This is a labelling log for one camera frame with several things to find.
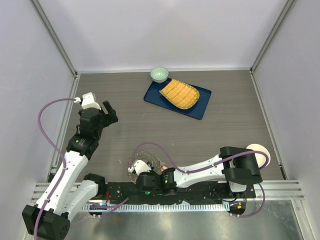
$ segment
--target white panel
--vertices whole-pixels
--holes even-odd
[[[37,126],[41,107],[68,96],[72,75],[28,0],[0,7],[1,239],[22,239],[22,210],[49,171],[52,148]],[[64,103],[44,112],[43,127],[57,138]]]
[[[249,68],[286,0],[41,0],[78,71]]]
[[[319,0],[298,0],[256,71],[285,171],[299,180],[314,227],[320,223],[319,9]]]

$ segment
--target gray reflective surface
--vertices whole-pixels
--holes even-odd
[[[247,203],[246,214],[261,201]],[[264,209],[249,218],[216,212],[117,213],[89,218],[79,213],[66,240],[302,240],[290,201],[267,201]]]

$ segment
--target light green bowl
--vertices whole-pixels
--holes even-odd
[[[150,76],[153,81],[155,81],[158,84],[161,84],[167,80],[169,72],[164,67],[156,67],[152,69],[152,71],[150,72]]]

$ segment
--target blue tray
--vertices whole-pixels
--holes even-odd
[[[201,120],[204,117],[210,96],[211,96],[211,91],[199,86],[194,86],[199,93],[200,97],[199,100],[195,103],[194,106],[192,106],[189,109],[183,110],[180,109],[176,106],[174,106],[171,102],[169,102],[162,94],[159,92],[162,90],[168,83],[170,83],[171,78],[168,78],[165,82],[163,83],[156,83],[152,81],[149,89],[146,91],[143,100],[157,105],[159,107],[163,107],[165,109],[169,109],[171,111],[177,112],[179,114],[186,115],[188,117],[194,118]]]

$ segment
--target wood grain surface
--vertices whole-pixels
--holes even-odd
[[[261,171],[263,179],[283,179],[249,71],[179,71],[170,72],[169,77],[212,91],[202,120],[144,102],[151,84],[148,72],[81,75],[76,96],[93,92],[101,106],[109,100],[119,122],[103,130],[98,149],[77,181],[94,173],[108,182],[128,182],[129,157],[138,144],[146,141],[164,146],[179,166],[208,160],[224,146],[261,144],[271,154],[271,163]],[[73,105],[64,149],[76,132],[80,109],[80,105]],[[171,166],[157,147],[146,145],[141,149]]]

